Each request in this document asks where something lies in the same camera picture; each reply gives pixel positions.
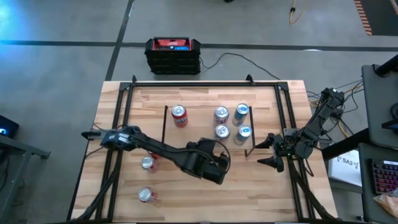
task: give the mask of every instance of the yellow cable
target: yellow cable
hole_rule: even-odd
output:
[[[304,12],[305,10],[307,10],[308,2],[309,2],[309,0],[305,0],[304,9],[301,11],[300,15],[298,15],[298,18],[297,18],[296,20],[293,21],[293,14],[294,14],[294,12],[290,12],[290,19],[289,19],[290,24],[295,24],[295,23],[301,18],[301,16],[303,15],[303,12]],[[294,1],[293,1],[293,8],[296,8],[296,4],[297,4],[297,0],[294,0]]]
[[[344,128],[341,127],[340,119],[337,121],[338,122],[338,127],[340,128],[341,132],[346,136],[346,138],[349,137],[346,131],[344,131]]]

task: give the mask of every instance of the gray floor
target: gray floor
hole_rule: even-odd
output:
[[[1,1],[0,40],[115,42],[128,0]],[[365,34],[353,0],[310,0],[308,11],[289,25],[292,1],[135,0],[125,42],[153,36],[190,36],[204,44],[265,44],[396,47],[397,37]],[[26,187],[10,220],[28,223],[66,219],[90,128],[113,47],[0,45],[0,114],[21,124],[18,140],[51,151],[48,161],[32,159]],[[340,86],[361,79],[361,66],[383,63],[391,52],[312,52],[297,50],[202,49],[205,65],[223,52],[239,53],[284,80],[305,80],[307,90]],[[112,80],[242,80],[251,74],[271,80],[249,62],[225,56],[197,76],[156,76],[142,48],[122,48]],[[367,127],[364,96],[359,109],[343,119],[356,132]],[[347,110],[354,108],[352,101]],[[331,136],[343,139],[338,129]],[[361,196],[333,189],[340,218],[361,215]]]

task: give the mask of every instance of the blue soda can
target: blue soda can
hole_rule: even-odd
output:
[[[234,119],[232,120],[232,123],[235,126],[242,125],[248,113],[249,113],[249,106],[247,104],[245,103],[238,104],[235,110]]]
[[[246,140],[251,136],[251,128],[248,125],[242,125],[239,127],[238,133],[236,133],[234,142],[235,144],[241,146]]]

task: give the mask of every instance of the electronic device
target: electronic device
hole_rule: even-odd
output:
[[[146,42],[145,55],[156,75],[200,73],[199,41],[188,37],[154,37]]]
[[[3,136],[7,136],[9,138],[13,138],[16,131],[19,128],[19,124],[11,121],[0,115],[0,134]]]
[[[398,187],[398,162],[371,159],[373,191],[383,194]]]

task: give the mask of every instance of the wooden tabletop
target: wooden tabletop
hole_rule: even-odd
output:
[[[301,128],[312,115],[304,82],[287,82],[296,123]],[[101,128],[111,128],[118,89],[119,82],[104,82],[95,117],[95,124]],[[122,123],[126,98],[122,104],[119,124]],[[216,106],[225,105],[232,108],[230,112],[233,113],[233,108],[241,102],[252,106],[256,144],[265,140],[268,133],[281,132],[275,92],[272,87],[266,86],[135,87],[128,124],[139,126],[146,135],[161,140],[165,105],[184,105],[188,111],[188,120],[195,117],[188,122],[188,127],[191,126],[189,130],[192,130],[201,125],[197,116],[203,116],[203,123],[206,124],[212,118],[209,117],[209,111],[213,111]],[[283,105],[289,127],[285,101]],[[172,146],[184,146],[187,141],[197,141],[200,137],[194,131],[187,131],[188,138],[192,139],[187,139],[186,136],[178,138],[169,125],[172,124],[168,123],[170,131],[166,129],[165,142]],[[87,153],[99,148],[99,143],[100,141],[90,142]],[[142,149],[125,152],[123,155],[114,222],[297,221],[287,168],[278,173],[273,168],[256,162],[270,157],[270,149],[256,149],[247,159],[241,148],[231,150],[231,169],[222,185],[191,177],[166,159],[160,159],[159,171],[150,174],[140,167],[145,155],[147,153]],[[106,151],[102,150],[86,159],[72,218],[81,215],[98,193],[105,158]],[[337,216],[321,152],[314,150],[308,161],[315,174],[314,177],[308,176],[311,190],[328,212]],[[145,186],[152,187],[158,193],[156,202],[142,203],[138,200],[137,193]],[[300,193],[304,214],[307,214],[303,192]],[[108,211],[109,195],[110,190],[103,214]]]

